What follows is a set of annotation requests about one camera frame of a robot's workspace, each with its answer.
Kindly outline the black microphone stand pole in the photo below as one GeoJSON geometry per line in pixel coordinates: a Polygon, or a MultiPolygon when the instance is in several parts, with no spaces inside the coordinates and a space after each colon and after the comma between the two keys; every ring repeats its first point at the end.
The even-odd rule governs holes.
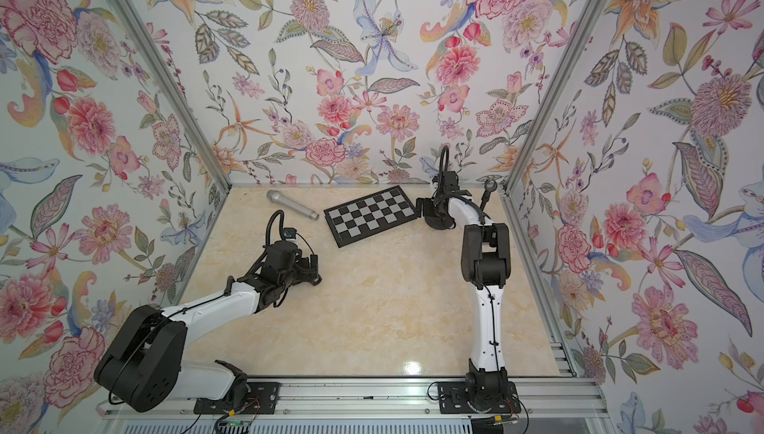
{"type": "Polygon", "coordinates": [[[489,189],[486,189],[483,192],[483,195],[481,196],[481,205],[479,208],[481,208],[481,211],[485,210],[485,207],[487,207],[487,203],[489,203],[489,199],[491,199],[491,191],[489,189]]]}

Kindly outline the black round disc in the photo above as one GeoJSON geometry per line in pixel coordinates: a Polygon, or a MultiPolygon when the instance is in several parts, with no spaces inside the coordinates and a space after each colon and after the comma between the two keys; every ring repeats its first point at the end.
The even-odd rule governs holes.
{"type": "Polygon", "coordinates": [[[456,226],[455,219],[449,213],[447,200],[421,198],[418,200],[421,216],[427,225],[435,230],[452,230],[456,226]]]}

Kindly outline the black microphone clip holder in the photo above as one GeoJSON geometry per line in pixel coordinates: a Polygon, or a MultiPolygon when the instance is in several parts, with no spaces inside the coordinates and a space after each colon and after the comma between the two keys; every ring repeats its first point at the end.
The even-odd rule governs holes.
{"type": "Polygon", "coordinates": [[[497,187],[499,187],[499,185],[495,179],[487,179],[483,187],[485,187],[485,191],[487,192],[495,192],[497,191],[497,187]]]}

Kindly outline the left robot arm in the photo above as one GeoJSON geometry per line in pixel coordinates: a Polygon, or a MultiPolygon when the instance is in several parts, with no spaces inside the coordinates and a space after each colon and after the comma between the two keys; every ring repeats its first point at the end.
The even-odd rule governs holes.
{"type": "Polygon", "coordinates": [[[290,288],[316,286],[320,258],[296,243],[268,245],[250,270],[212,295],[165,309],[133,310],[94,371],[95,383],[137,412],[166,400],[204,399],[238,412],[250,402],[246,372],[225,360],[189,362],[193,342],[236,320],[282,306],[290,288]]]}

